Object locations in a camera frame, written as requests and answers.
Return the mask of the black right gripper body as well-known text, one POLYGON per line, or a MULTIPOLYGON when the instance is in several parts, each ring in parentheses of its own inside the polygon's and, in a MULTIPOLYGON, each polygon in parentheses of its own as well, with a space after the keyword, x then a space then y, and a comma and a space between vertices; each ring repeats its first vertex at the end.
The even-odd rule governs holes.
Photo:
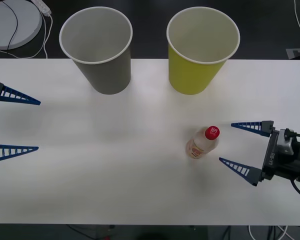
POLYGON ((269 138, 260 179, 273 176, 300 181, 300 134, 290 130, 274 130, 269 138))

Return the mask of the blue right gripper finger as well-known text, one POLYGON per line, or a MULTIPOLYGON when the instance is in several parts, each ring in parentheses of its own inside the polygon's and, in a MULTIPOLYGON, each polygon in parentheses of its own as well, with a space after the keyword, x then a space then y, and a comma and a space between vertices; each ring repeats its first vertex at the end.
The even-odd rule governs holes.
POLYGON ((274 122, 272 120, 254 121, 254 122, 236 122, 232 123, 233 128, 248 131, 254 134, 258 134, 263 137, 270 137, 273 130, 274 122))
POLYGON ((244 165, 238 162, 230 161, 228 159, 219 158, 219 161, 226 167, 232 170, 234 173, 242 177, 246 182, 253 186, 257 186, 261 181, 262 170, 256 167, 244 165))

